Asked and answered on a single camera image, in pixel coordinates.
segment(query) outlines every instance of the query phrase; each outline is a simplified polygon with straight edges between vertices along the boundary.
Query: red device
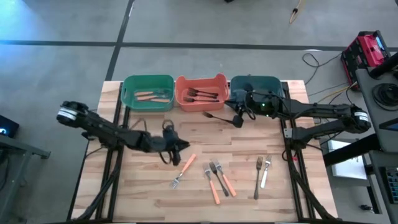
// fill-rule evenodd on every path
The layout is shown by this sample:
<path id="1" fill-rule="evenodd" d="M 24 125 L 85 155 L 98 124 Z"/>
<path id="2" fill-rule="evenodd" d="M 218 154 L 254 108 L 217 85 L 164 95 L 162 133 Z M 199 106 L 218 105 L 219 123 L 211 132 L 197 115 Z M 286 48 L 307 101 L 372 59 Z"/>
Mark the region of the red device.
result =
<path id="1" fill-rule="evenodd" d="M 355 40 L 341 53 L 341 62 L 348 77 L 349 84 L 356 82 L 355 71 L 359 68 L 377 67 L 389 58 L 390 52 L 380 31 L 359 32 Z M 359 85 L 352 87 L 359 90 Z"/>

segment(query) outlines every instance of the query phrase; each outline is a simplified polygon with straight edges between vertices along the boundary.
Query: gray floor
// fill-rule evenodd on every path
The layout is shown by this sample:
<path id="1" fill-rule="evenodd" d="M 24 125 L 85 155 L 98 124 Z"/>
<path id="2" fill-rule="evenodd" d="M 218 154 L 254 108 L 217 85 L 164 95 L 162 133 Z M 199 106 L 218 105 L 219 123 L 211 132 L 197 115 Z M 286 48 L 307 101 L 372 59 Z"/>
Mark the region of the gray floor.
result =
<path id="1" fill-rule="evenodd" d="M 0 40 L 116 41 L 128 0 L 3 0 Z M 362 30 L 379 29 L 390 47 L 398 47 L 394 0 L 307 0 L 297 21 L 288 25 L 296 1 L 136 0 L 125 42 L 230 43 L 347 46 Z M 21 124 L 18 139 L 52 151 L 34 158 L 14 214 L 28 223 L 61 222 L 67 217 L 87 142 L 81 130 L 58 124 L 63 100 L 95 108 L 113 47 L 0 45 L 0 114 Z M 122 48 L 113 80 L 137 74 L 170 74 L 174 78 L 272 75 L 307 80 L 313 69 L 298 50 L 220 50 Z M 312 52 L 320 62 L 339 52 Z M 339 60 L 320 68 L 307 85 L 309 94 L 346 82 Z M 310 97 L 316 102 L 333 92 Z M 366 109 L 360 93 L 350 99 Z M 347 103 L 341 95 L 335 103 Z M 342 138 L 360 138 L 372 133 Z M 385 215 L 362 212 L 369 203 L 364 187 L 333 180 L 339 217 L 357 222 L 388 223 Z"/>

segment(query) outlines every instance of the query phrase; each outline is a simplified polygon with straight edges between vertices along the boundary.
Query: orange basket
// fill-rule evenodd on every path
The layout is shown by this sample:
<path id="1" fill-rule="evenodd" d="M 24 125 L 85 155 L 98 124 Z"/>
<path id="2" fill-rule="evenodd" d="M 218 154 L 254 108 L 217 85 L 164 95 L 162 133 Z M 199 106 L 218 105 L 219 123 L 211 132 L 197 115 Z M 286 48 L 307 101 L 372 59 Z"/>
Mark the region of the orange basket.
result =
<path id="1" fill-rule="evenodd" d="M 210 103 L 204 101 L 186 102 L 184 97 L 193 98 L 195 100 L 215 100 L 205 96 L 188 96 L 188 88 L 205 91 L 208 93 L 217 93 L 217 103 Z M 219 73 L 214 78 L 201 78 L 194 80 L 187 80 L 184 76 L 180 76 L 175 81 L 175 99 L 180 104 L 181 109 L 186 112 L 194 111 L 210 111 L 220 110 L 224 107 L 224 101 L 229 98 L 228 82 L 224 74 Z"/>

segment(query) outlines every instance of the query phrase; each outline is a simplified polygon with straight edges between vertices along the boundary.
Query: white paper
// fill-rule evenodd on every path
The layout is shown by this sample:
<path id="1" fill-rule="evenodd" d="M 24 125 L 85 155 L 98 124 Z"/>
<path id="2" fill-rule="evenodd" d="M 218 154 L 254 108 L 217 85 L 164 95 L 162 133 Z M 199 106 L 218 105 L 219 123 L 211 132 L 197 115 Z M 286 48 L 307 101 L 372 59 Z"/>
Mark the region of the white paper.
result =
<path id="1" fill-rule="evenodd" d="M 333 152 L 334 150 L 347 145 L 349 145 L 347 142 L 331 140 L 328 142 L 329 152 Z M 363 180 L 367 179 L 362 156 L 332 165 L 331 171 L 335 177 L 349 177 Z"/>

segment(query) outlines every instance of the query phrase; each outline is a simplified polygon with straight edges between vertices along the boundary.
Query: wooden table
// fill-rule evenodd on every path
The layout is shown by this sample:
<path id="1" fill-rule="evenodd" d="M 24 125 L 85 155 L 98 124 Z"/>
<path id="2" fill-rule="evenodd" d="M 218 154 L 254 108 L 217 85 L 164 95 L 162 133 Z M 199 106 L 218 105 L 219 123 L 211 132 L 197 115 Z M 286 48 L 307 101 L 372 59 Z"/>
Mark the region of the wooden table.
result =
<path id="1" fill-rule="evenodd" d="M 304 82 L 288 83 L 291 97 L 308 103 Z M 114 116 L 119 84 L 120 82 L 105 82 L 99 100 L 97 113 L 110 121 Z M 227 119 L 234 115 L 234 111 L 227 106 L 212 113 Z M 163 164 L 158 154 L 144 154 L 125 147 L 114 210 L 115 222 L 297 221 L 289 170 L 287 162 L 281 157 L 284 141 L 278 119 L 258 116 L 257 120 L 252 121 L 245 116 L 243 127 L 239 129 L 222 121 L 206 118 L 201 113 L 186 113 L 178 107 L 166 113 L 131 112 L 129 124 L 138 118 L 145 118 L 148 131 L 159 136 L 162 135 L 163 120 L 171 119 L 179 136 L 189 141 L 191 146 L 181 152 L 182 162 L 178 167 Z M 300 118 L 297 126 L 313 126 L 313 119 Z M 318 146 L 318 141 L 310 144 Z M 99 146 L 98 142 L 91 142 L 88 153 Z M 181 178 L 178 187 L 170 189 L 170 182 L 176 178 L 193 153 L 197 155 L 194 163 Z M 272 154 L 272 165 L 268 171 L 266 188 L 259 189 L 259 200 L 254 200 L 256 160 L 258 156 L 267 154 Z M 303 150 L 303 156 L 312 192 L 327 211 L 337 217 L 321 152 L 308 147 Z M 98 193 L 105 158 L 104 149 L 86 159 L 72 218 L 82 214 Z M 212 174 L 221 200 L 220 205 L 215 205 L 209 182 L 202 169 L 202 164 L 212 158 L 220 161 L 237 192 L 236 197 L 225 197 Z M 304 214 L 307 214 L 301 191 L 300 198 Z M 104 207 L 105 217 L 108 200 Z"/>

